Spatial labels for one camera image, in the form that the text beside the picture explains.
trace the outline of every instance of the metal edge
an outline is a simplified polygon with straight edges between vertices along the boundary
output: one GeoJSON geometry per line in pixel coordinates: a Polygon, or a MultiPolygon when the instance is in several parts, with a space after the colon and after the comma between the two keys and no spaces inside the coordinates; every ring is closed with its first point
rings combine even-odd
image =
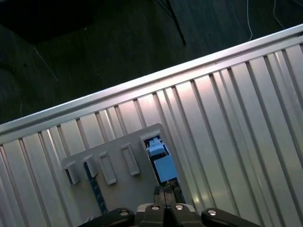
{"type": "Polygon", "coordinates": [[[303,32],[303,24],[244,43],[237,45],[235,47],[231,47],[192,61],[188,61],[185,63],[182,63],[177,66],[173,66],[168,69],[164,69],[152,74],[149,74],[147,76],[134,79],[131,81],[128,81],[126,83],[107,88],[105,90],[93,93],[88,96],[84,96],[72,101],[69,101],[67,103],[28,115],[23,118],[19,118],[7,123],[4,123],[0,125],[0,135],[3,135],[5,133],[9,133],[11,131],[15,131],[24,127],[27,127],[31,124],[34,124],[36,122],[46,121],[48,119],[54,118],[56,116],[60,116],[64,114],[65,112],[77,110],[83,106],[90,105],[92,103],[95,103],[97,101],[101,101],[105,98],[110,98],[114,95],[117,95],[121,92],[125,92],[127,90],[134,89],[136,87],[140,87],[143,85],[146,85],[148,83],[152,83],[154,81],[164,79],[166,77],[172,76],[174,74],[184,72],[186,70],[196,68],[199,66],[202,66],[204,64],[211,63],[213,61],[217,61],[223,58],[227,58],[229,56],[250,51],[253,49],[261,48],[264,45],[273,44],[276,42],[279,42],[281,40],[294,37],[296,34],[299,34],[300,32],[303,32]]]}

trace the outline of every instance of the blue object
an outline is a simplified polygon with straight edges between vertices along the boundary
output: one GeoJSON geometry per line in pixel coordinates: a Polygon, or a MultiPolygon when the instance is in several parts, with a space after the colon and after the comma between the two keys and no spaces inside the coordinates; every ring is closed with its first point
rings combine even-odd
{"type": "Polygon", "coordinates": [[[177,177],[177,170],[171,155],[154,160],[160,182],[165,182],[177,177]]]}
{"type": "Polygon", "coordinates": [[[157,137],[150,140],[149,144],[150,146],[147,149],[150,157],[165,153],[163,143],[157,137]]]}

